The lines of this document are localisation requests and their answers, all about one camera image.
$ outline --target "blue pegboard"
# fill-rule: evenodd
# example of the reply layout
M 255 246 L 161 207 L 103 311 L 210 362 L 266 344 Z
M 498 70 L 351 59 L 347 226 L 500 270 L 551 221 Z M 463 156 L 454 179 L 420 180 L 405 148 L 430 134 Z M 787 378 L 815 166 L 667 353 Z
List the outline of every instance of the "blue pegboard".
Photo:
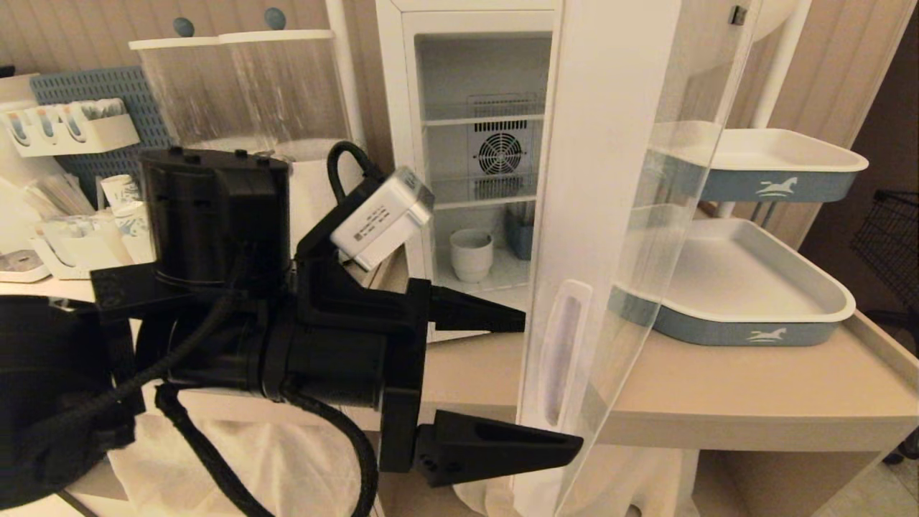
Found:
M 80 178 L 80 186 L 93 203 L 96 201 L 96 176 L 131 174 L 136 179 L 140 172 L 137 154 L 147 149 L 163 149 L 172 143 L 140 66 L 39 75 L 30 82 L 39 104 L 99 98 L 124 101 L 141 137 L 138 144 L 107 153 L 55 156 L 64 170 Z

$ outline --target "black cable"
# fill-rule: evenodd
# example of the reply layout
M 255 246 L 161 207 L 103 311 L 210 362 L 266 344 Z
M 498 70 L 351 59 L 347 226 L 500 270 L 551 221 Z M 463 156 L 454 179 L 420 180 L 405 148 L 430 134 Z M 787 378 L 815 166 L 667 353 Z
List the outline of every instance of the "black cable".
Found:
M 176 426 L 191 446 L 191 450 L 201 460 L 201 464 L 208 470 L 214 483 L 239 511 L 246 517 L 273 517 L 270 511 L 255 500 L 208 437 L 195 427 L 188 417 L 188 411 L 178 401 L 178 390 L 176 385 L 169 382 L 158 385 L 154 399 L 156 406 Z
M 179 387 L 171 383 L 163 383 L 156 387 L 156 406 L 172 421 L 176 429 L 185 437 L 191 450 L 208 470 L 217 487 L 227 496 L 227 499 L 239 509 L 246 517 L 272 517 L 255 496 L 245 487 L 233 469 L 221 456 L 220 451 L 214 447 L 195 424 L 188 417 L 188 411 L 178 400 Z M 377 497 L 377 486 L 380 474 L 377 470 L 377 458 L 373 446 L 364 431 L 349 419 L 344 413 L 311 396 L 300 393 L 296 384 L 288 379 L 281 387 L 281 395 L 292 406 L 325 419 L 334 425 L 351 441 L 357 454 L 357 464 L 360 467 L 360 492 L 357 504 L 351 517 L 367 517 L 373 509 L 373 502 Z
M 236 265 L 231 273 L 231 281 L 228 285 L 232 286 L 236 279 L 240 278 L 245 270 L 247 259 L 240 255 Z M 133 395 L 140 390 L 143 385 L 154 379 L 163 377 L 170 368 L 176 366 L 180 361 L 194 350 L 202 340 L 213 332 L 233 311 L 234 296 L 228 294 L 214 304 L 208 315 L 201 324 L 191 333 L 181 344 L 170 350 L 162 359 L 155 362 L 146 370 L 137 373 L 131 379 L 119 384 L 110 391 L 93 398 L 82 404 L 78 408 L 71 409 L 64 413 L 59 413 L 53 417 L 42 420 L 29 427 L 22 437 L 20 444 L 19 457 L 21 461 L 30 461 L 47 447 L 54 439 L 62 433 L 79 426 L 82 422 L 92 419 L 106 412 L 121 400 Z
M 351 446 L 354 447 L 354 452 L 357 454 L 357 464 L 360 467 L 360 492 L 351 517 L 370 515 L 370 511 L 373 510 L 373 502 L 377 497 L 380 471 L 377 469 L 377 455 L 373 452 L 373 445 L 370 444 L 367 435 L 345 413 L 300 393 L 297 383 L 292 378 L 284 382 L 281 387 L 281 395 L 292 406 L 327 420 L 351 441 Z
M 342 180 L 338 176 L 338 158 L 344 153 L 350 153 L 364 171 L 364 177 L 371 177 L 378 181 L 383 181 L 383 176 L 377 164 L 373 163 L 364 151 L 355 144 L 343 140 L 332 146 L 329 150 L 329 156 L 325 160 L 325 166 L 329 173 L 329 184 L 332 186 L 332 193 L 335 195 L 335 201 L 341 204 L 345 200 L 345 189 L 342 187 Z
M 99 517 L 97 513 L 87 508 L 79 499 L 70 495 L 70 492 L 67 490 L 59 490 L 57 496 L 65 503 L 69 504 L 77 513 L 83 515 L 83 517 Z

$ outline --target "container lid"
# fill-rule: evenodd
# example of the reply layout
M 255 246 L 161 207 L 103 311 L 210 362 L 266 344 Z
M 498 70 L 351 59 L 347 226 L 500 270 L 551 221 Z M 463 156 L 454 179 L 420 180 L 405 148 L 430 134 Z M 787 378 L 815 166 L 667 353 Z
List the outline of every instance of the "container lid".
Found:
M 260 41 L 331 40 L 335 33 L 328 29 L 256 30 L 231 32 L 218 36 L 220 43 L 256 43 Z
M 149 51 L 152 49 L 175 49 L 181 47 L 205 47 L 220 45 L 221 40 L 216 36 L 198 38 L 161 38 L 159 40 L 129 41 L 128 48 L 133 51 Z

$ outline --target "blue knob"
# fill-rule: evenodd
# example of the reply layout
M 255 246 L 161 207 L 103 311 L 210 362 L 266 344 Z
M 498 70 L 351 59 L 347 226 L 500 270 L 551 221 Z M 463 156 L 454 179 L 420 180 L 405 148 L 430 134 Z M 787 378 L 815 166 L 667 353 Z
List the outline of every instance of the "blue knob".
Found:
M 284 11 L 277 7 L 269 7 L 265 9 L 265 23 L 272 30 L 281 30 L 287 25 L 287 17 L 284 16 Z
M 181 38 L 191 38 L 195 35 L 195 24 L 188 18 L 178 17 L 173 20 L 173 29 Z

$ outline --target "black wire basket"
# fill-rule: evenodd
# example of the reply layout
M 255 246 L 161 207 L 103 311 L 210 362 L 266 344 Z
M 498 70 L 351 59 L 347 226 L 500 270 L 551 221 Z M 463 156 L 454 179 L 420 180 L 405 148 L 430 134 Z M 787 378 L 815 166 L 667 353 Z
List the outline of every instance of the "black wire basket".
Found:
M 865 316 L 880 325 L 906 329 L 919 347 L 919 192 L 876 191 L 852 249 L 906 305 L 906 313 L 878 310 L 866 311 Z M 919 459 L 919 429 L 897 451 Z M 897 454 L 884 458 L 889 464 L 900 461 Z
M 911 312 L 919 312 L 919 192 L 875 192 L 852 249 Z

